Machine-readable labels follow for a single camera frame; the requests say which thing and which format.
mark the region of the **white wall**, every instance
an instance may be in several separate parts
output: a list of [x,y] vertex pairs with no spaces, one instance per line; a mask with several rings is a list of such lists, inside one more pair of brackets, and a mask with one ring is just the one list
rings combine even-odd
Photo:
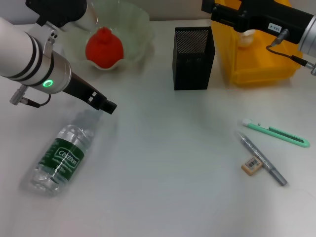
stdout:
[[[209,18],[201,11],[202,0],[127,0],[145,9],[153,20]],[[316,14],[316,0],[290,0],[295,8]],[[25,0],[0,0],[0,16],[14,24],[33,23],[37,14]]]
[[290,0],[293,7],[316,15],[316,0]]

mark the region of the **pen holder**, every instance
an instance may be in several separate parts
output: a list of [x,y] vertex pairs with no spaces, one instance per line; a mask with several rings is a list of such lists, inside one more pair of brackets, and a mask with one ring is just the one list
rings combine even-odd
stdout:
[[206,90],[214,56],[211,27],[177,27],[172,62],[174,90]]

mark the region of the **plastic bottle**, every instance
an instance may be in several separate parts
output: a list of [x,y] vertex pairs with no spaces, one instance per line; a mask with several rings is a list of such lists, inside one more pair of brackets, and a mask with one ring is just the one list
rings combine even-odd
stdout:
[[32,173],[31,185],[49,195],[64,190],[95,136],[102,112],[86,110],[65,126]]

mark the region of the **table surface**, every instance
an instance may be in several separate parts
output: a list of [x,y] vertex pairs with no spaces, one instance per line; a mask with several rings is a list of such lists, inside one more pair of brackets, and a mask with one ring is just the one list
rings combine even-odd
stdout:
[[[175,27],[152,22],[146,60],[125,71],[74,71],[118,104],[105,115],[91,154],[62,195],[25,190],[28,172],[71,117],[86,107],[59,93],[40,109],[13,106],[19,86],[0,87],[0,236],[311,237],[316,234],[316,79],[300,69],[287,83],[241,89],[223,83],[215,58],[208,90],[174,91]],[[27,30],[30,26],[19,26]],[[29,89],[28,97],[47,95]],[[242,127],[250,118],[310,141],[308,149]],[[288,180],[249,177],[242,130]]]

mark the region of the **green led light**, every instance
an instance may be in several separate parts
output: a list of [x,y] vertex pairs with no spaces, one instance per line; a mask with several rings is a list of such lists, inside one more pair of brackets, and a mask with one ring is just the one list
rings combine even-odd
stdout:
[[53,84],[54,84],[53,80],[46,80],[46,81],[44,81],[43,86],[44,87],[50,87]]

